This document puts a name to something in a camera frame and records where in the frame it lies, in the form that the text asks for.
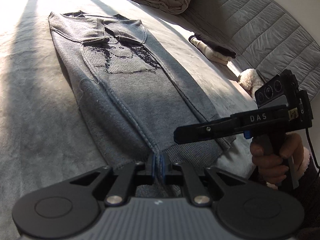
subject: bed sheet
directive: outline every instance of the bed sheet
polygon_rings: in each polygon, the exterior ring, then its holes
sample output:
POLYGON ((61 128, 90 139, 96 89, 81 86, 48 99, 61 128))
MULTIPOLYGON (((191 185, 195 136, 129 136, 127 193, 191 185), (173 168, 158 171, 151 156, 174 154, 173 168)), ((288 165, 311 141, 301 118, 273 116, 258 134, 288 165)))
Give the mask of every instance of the bed sheet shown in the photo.
MULTIPOLYGON (((105 165, 77 109, 48 16, 82 10, 141 19, 192 75, 221 117, 255 109, 248 94, 188 42, 183 19, 130 0, 0 0, 0 239, 18 237, 11 208, 22 195, 105 165)), ((216 165, 248 177, 249 140, 238 135, 216 165)))

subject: silver bolt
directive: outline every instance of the silver bolt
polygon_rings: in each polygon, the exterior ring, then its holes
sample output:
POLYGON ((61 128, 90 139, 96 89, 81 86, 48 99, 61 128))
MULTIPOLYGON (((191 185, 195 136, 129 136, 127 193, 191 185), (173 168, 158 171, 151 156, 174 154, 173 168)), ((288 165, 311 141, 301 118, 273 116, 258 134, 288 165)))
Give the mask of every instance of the silver bolt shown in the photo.
POLYGON ((107 197, 107 202, 109 204, 119 204, 122 202, 122 197, 117 196, 117 195, 109 196, 109 197, 107 197))
POLYGON ((210 201, 210 198, 207 196, 196 196, 193 200, 197 204, 207 204, 210 201))

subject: quilted headboard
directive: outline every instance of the quilted headboard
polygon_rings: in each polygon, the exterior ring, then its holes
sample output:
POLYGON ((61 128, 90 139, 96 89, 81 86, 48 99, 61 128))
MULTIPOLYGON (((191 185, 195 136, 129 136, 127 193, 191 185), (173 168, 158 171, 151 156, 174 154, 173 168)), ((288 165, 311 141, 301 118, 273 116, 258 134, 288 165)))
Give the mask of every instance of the quilted headboard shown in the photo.
POLYGON ((198 30, 237 52, 233 63, 265 80, 284 69, 312 100, 320 89, 320 47, 272 0, 191 0, 181 14, 198 30))

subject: yellow label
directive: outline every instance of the yellow label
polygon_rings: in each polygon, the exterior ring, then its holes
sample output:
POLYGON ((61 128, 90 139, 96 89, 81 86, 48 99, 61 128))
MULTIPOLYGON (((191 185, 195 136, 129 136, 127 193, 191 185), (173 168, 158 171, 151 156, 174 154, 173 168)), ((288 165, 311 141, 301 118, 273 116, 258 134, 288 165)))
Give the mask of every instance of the yellow label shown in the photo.
POLYGON ((299 114, 298 114, 298 108, 294 108, 288 111, 289 114, 289 120, 293 120, 298 118, 299 114))

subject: white plush toy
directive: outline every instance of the white plush toy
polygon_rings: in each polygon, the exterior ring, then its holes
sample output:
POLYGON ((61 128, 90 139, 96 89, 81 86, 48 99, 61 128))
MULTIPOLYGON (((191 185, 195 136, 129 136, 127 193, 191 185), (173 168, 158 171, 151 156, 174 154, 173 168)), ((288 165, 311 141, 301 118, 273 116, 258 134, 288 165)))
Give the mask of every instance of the white plush toy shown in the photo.
POLYGON ((254 93, 264 85, 257 71, 253 68, 246 69, 245 71, 241 72, 238 78, 239 85, 249 93, 254 101, 256 101, 254 98, 254 93))

